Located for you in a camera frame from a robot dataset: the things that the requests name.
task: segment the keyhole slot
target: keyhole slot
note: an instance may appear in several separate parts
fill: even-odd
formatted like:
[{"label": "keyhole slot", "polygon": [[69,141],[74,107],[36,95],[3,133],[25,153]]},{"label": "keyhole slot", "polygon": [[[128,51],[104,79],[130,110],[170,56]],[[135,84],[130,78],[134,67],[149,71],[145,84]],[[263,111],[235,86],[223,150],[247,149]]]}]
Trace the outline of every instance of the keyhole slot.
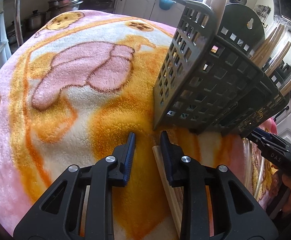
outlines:
[{"label": "keyhole slot", "polygon": [[247,22],[247,28],[249,30],[251,30],[252,29],[252,25],[253,25],[253,18],[251,18],[251,20],[249,22]]}]

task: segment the cooking pot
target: cooking pot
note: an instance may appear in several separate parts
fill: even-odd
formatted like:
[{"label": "cooking pot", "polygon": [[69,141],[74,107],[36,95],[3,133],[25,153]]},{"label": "cooking pot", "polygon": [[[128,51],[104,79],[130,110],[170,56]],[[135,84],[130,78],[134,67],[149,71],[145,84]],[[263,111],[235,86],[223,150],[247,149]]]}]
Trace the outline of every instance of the cooking pot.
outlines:
[{"label": "cooking pot", "polygon": [[74,3],[78,1],[80,0],[51,0],[48,3],[49,3],[49,8],[54,8],[54,7],[60,7],[60,6],[64,6],[69,3]]},{"label": "cooking pot", "polygon": [[[12,25],[7,27],[6,32],[7,32],[7,39],[9,41],[9,44],[11,45],[11,44],[16,43],[14,21],[12,22]],[[21,22],[21,32],[22,32],[22,36],[23,36],[25,34],[25,25],[23,22]]]},{"label": "cooking pot", "polygon": [[38,12],[38,10],[35,10],[32,13],[33,14],[25,20],[26,28],[30,32],[40,29],[46,23],[45,12]]},{"label": "cooking pot", "polygon": [[108,9],[111,3],[111,0],[84,0],[83,4],[80,5],[80,10],[101,11]]},{"label": "cooking pot", "polygon": [[48,12],[51,12],[50,17],[54,18],[55,16],[58,16],[59,14],[64,13],[64,12],[79,10],[79,6],[81,3],[83,3],[83,1],[77,1],[77,2],[65,4],[62,6],[53,7],[53,8],[50,8]]}]

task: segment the blue cloth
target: blue cloth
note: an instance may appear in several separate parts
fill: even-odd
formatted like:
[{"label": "blue cloth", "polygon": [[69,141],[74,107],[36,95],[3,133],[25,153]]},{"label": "blue cloth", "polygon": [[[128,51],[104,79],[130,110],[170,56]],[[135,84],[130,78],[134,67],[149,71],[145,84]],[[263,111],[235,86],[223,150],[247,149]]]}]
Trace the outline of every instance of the blue cloth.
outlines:
[{"label": "blue cloth", "polygon": [[159,7],[162,9],[162,10],[169,10],[172,5],[174,5],[176,2],[175,1],[172,1],[172,0],[160,0],[159,2]]}]

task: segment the hand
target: hand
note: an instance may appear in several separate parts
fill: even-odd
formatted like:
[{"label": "hand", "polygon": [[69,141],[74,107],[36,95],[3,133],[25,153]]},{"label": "hand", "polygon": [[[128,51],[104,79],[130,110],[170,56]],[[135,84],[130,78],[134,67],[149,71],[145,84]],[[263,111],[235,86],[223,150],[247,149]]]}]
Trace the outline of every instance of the hand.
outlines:
[{"label": "hand", "polygon": [[[272,176],[272,183],[271,183],[271,187],[269,190],[269,195],[270,197],[273,196],[277,196],[278,192],[279,192],[279,176],[278,176],[278,172],[276,172],[273,176]],[[290,190],[291,190],[291,177],[283,174],[282,175],[282,182],[283,184],[285,184]],[[282,207],[282,212],[284,213],[284,215],[290,214],[291,213],[291,194],[288,198],[287,203]]]}]

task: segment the pink cartoon shape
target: pink cartoon shape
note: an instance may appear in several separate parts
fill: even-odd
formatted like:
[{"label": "pink cartoon shape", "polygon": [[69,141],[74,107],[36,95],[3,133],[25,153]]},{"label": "pink cartoon shape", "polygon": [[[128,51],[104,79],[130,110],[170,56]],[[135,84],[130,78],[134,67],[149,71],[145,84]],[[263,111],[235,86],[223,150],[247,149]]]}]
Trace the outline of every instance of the pink cartoon shape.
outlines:
[{"label": "pink cartoon shape", "polygon": [[85,42],[60,52],[51,70],[36,87],[32,106],[44,111],[52,106],[61,90],[89,85],[98,91],[119,89],[127,80],[134,50],[108,42]]}]

